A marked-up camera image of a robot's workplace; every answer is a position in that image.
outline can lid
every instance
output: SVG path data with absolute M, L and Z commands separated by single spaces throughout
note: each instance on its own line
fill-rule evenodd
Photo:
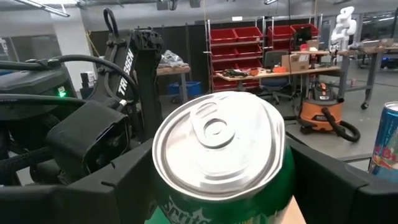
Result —
M 245 93 L 213 94 L 167 124 L 161 160 L 177 185 L 228 194 L 264 176 L 274 158 L 269 162 L 271 124 L 260 101 Z
M 398 101 L 388 102 L 384 106 L 392 111 L 398 111 Z

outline red bull can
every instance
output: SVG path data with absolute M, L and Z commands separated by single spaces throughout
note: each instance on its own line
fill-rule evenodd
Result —
M 398 182 L 398 101 L 384 105 L 369 172 Z
M 292 198 L 284 120 L 250 93 L 185 103 L 160 125 L 152 157 L 157 203 L 172 224 L 280 223 Z

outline sprite can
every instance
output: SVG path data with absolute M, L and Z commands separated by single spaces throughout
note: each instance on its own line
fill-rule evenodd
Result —
M 294 189 L 284 120 L 226 91 L 185 103 L 156 132 L 156 200 L 172 224 L 279 223 Z

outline floor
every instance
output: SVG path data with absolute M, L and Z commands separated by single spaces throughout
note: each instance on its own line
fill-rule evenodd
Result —
M 351 63 L 348 76 L 356 80 L 356 85 L 364 85 L 368 77 L 368 70 L 358 69 L 354 63 Z M 328 82 L 338 80 L 338 78 L 321 77 L 321 80 Z M 376 83 L 372 100 L 367 110 L 360 108 L 364 101 L 364 90 L 350 92 L 345 96 L 343 120 L 353 124 L 361 131 L 361 139 L 357 143 L 346 141 L 333 133 L 303 135 L 299 131 L 300 126 L 291 121 L 286 123 L 286 130 L 308 146 L 331 157 L 341 158 L 372 152 L 383 106 L 388 101 L 398 100 L 396 97 L 398 95 L 398 72 L 381 70 L 377 73 Z M 178 105 L 171 105 L 165 99 L 164 96 L 161 99 L 164 117 L 178 107 Z M 281 101 L 280 105 L 275 107 L 282 116 L 293 115 L 292 104 L 289 101 Z M 367 170 L 368 163 L 368 161 L 361 161 L 354 162 L 352 165 L 362 170 Z

